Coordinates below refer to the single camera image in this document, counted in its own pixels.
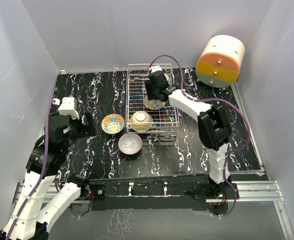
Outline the white orange flower bowl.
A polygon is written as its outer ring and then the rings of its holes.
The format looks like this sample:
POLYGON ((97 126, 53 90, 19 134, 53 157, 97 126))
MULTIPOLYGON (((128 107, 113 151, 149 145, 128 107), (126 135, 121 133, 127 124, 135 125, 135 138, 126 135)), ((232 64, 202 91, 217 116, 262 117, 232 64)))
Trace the white orange flower bowl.
POLYGON ((147 96, 144 97, 143 103, 147 109, 154 110, 154 111, 163 108, 166 104, 165 102, 162 102, 158 99, 157 100, 148 100, 147 96))

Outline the orange blue floral bowl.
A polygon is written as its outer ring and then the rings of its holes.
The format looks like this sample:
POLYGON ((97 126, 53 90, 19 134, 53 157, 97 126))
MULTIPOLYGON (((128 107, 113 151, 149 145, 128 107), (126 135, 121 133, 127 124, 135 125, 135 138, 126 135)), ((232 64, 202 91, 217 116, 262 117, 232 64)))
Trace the orange blue floral bowl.
POLYGON ((101 128, 106 134, 114 135, 123 130, 125 120, 119 114, 109 114, 101 122, 101 128))

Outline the yellow teal sun bowl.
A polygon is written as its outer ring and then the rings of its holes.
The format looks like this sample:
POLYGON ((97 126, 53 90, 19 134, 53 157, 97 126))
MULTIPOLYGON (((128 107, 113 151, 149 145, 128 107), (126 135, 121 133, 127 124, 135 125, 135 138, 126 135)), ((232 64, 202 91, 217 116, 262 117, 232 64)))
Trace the yellow teal sun bowl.
POLYGON ((146 132, 153 126, 153 120, 146 111, 137 111, 130 117, 129 125, 136 132, 146 132))

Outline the grey red-rimmed patterned bowl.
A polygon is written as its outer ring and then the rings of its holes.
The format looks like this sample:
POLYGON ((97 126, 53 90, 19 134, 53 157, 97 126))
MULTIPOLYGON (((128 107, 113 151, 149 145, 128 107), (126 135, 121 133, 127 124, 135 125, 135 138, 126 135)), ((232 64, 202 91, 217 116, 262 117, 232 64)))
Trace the grey red-rimmed patterned bowl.
POLYGON ((142 138, 136 133, 125 133, 118 141, 118 147, 125 155, 134 155, 142 148, 142 138))

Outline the blue patterned bowl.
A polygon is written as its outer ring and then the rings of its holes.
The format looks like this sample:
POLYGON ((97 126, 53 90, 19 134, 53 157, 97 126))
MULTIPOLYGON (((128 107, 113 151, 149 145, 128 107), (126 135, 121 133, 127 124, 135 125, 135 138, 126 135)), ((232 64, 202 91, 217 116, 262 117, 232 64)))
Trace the blue patterned bowl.
POLYGON ((171 80, 171 76, 167 73, 164 73, 164 76, 166 78, 166 81, 168 82, 168 84, 171 86, 172 85, 172 80, 171 80))

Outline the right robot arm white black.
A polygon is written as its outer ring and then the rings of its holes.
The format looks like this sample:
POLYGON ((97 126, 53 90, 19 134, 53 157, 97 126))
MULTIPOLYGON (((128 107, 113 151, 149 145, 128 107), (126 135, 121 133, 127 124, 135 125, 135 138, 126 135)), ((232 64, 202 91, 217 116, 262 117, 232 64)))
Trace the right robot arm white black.
POLYGON ((167 102, 198 124, 200 142, 207 148, 210 163, 210 194, 219 199, 228 191, 224 183, 230 176, 227 170, 226 152, 231 135, 231 125, 221 105, 211 105, 192 100, 181 89, 169 84, 159 66, 149 68, 148 80, 145 82, 147 96, 150 100, 167 102))

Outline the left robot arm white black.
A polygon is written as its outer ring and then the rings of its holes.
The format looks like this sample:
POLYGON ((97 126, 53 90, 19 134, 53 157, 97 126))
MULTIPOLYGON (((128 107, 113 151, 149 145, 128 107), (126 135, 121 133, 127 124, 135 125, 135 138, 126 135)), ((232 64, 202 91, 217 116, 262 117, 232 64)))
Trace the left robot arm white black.
POLYGON ((30 154, 21 193, 8 223, 0 230, 0 240, 46 240, 72 202, 90 196, 89 179, 73 174, 53 199, 43 205, 71 145, 78 139, 96 136, 92 114, 86 112, 84 120, 48 114, 44 130, 30 154))

